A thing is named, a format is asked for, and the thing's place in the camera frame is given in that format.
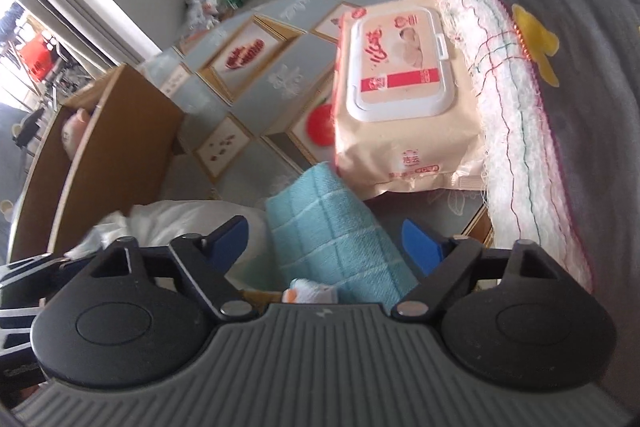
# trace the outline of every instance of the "black round joint cover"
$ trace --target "black round joint cover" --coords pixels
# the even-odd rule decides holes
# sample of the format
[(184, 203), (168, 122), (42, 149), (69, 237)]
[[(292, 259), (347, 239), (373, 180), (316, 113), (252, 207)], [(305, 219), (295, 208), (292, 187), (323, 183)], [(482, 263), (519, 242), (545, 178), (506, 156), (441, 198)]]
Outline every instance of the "black round joint cover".
[(456, 302), (442, 322), (453, 356), (497, 385), (550, 391), (598, 378), (615, 346), (606, 311), (553, 279), (503, 280)]
[[(135, 248), (98, 254), (34, 320), (33, 351), (45, 373), (94, 389), (168, 377), (202, 348), (210, 326), (198, 305), (157, 287)], [(110, 273), (114, 257), (129, 273)]]

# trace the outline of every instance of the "gray blanket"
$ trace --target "gray blanket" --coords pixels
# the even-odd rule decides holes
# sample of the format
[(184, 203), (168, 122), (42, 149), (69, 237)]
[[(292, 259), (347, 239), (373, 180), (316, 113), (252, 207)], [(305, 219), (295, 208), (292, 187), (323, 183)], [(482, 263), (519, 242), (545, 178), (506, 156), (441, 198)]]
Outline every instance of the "gray blanket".
[(500, 0), (561, 43), (539, 82), (564, 190), (618, 344), (604, 386), (640, 406), (640, 0)]

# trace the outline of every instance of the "checkered towel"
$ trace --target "checkered towel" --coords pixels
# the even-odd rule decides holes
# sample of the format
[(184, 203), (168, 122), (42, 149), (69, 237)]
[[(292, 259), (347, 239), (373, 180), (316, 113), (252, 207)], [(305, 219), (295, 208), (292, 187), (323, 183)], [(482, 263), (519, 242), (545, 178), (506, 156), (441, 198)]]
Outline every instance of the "checkered towel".
[(324, 163), (267, 201), (276, 269), (338, 286), (341, 303), (390, 309), (417, 280), (371, 211)]

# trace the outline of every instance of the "yellow applique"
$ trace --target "yellow applique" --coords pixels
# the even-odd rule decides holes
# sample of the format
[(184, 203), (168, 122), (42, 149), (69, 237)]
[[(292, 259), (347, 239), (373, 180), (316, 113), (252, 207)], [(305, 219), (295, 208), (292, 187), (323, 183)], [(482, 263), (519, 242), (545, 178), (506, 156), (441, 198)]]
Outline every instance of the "yellow applique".
[(522, 6), (514, 4), (512, 11), (513, 19), (520, 30), (526, 51), (529, 53), (531, 60), (538, 65), (540, 76), (549, 86), (560, 86), (560, 81), (548, 59), (553, 57), (560, 49), (558, 36), (547, 30), (535, 16), (527, 12)]

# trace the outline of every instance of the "gray ribbed panel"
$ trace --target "gray ribbed panel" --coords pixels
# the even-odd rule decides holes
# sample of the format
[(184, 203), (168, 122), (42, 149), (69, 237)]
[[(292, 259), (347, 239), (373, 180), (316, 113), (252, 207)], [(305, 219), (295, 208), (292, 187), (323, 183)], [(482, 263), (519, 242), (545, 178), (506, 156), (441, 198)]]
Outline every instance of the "gray ribbed panel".
[(451, 362), (429, 328), (371, 305), (271, 305), (225, 326), (190, 367), (128, 393), (51, 383), (17, 409), (30, 427), (620, 427), (594, 385), (494, 387)]

